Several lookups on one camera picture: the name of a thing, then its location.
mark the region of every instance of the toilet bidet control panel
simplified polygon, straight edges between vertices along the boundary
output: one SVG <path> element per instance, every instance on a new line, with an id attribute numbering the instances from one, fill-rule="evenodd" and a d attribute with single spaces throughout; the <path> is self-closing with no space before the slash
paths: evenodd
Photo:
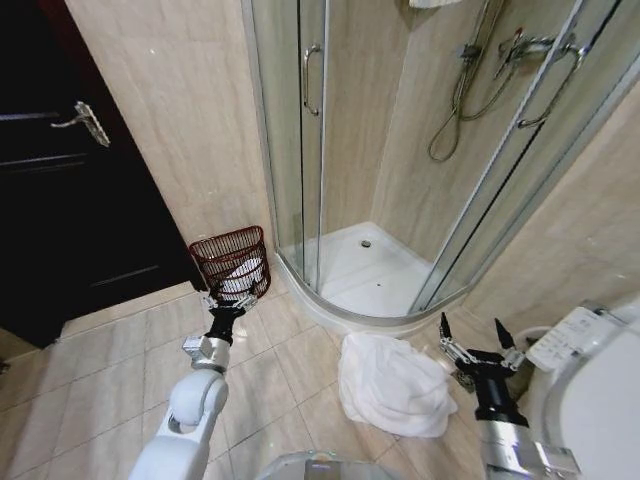
<path id="1" fill-rule="evenodd" d="M 603 316 L 577 307 L 527 351 L 527 358 L 542 371 L 551 372 L 574 352 L 586 353 L 598 345 L 614 329 Z"/>

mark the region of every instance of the shower enclosure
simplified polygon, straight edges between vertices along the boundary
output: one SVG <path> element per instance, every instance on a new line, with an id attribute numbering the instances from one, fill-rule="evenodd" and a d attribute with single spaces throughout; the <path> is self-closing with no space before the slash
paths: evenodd
<path id="1" fill-rule="evenodd" d="M 636 78 L 633 0 L 243 0 L 278 260 L 333 323 L 481 277 Z"/>

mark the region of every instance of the door lever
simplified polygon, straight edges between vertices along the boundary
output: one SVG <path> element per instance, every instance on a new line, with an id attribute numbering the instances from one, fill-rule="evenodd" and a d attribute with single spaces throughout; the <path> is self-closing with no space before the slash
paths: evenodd
<path id="1" fill-rule="evenodd" d="M 100 125 L 100 122 L 96 118 L 91 107 L 84 102 L 77 102 L 75 105 L 75 109 L 76 112 L 78 112 L 78 115 L 76 115 L 68 122 L 51 123 L 51 127 L 67 128 L 77 123 L 84 123 L 94 140 L 103 147 L 108 147 L 111 144 L 111 140 L 109 140 L 109 137 L 102 128 L 102 125 Z"/>

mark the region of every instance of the wicker basket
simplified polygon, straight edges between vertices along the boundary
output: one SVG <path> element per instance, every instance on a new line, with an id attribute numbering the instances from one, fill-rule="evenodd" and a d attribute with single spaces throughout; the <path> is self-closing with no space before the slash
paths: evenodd
<path id="1" fill-rule="evenodd" d="M 214 298 L 238 300 L 249 292 L 261 297 L 271 285 L 261 227 L 247 227 L 200 240 L 189 246 L 189 252 Z"/>

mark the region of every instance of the white towel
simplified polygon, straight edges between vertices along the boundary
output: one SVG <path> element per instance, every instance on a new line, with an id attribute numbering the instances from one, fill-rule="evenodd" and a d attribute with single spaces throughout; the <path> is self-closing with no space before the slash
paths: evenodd
<path id="1" fill-rule="evenodd" d="M 409 342 L 352 333 L 342 343 L 339 384 L 345 414 L 406 437 L 439 437 L 458 406 L 440 364 Z"/>

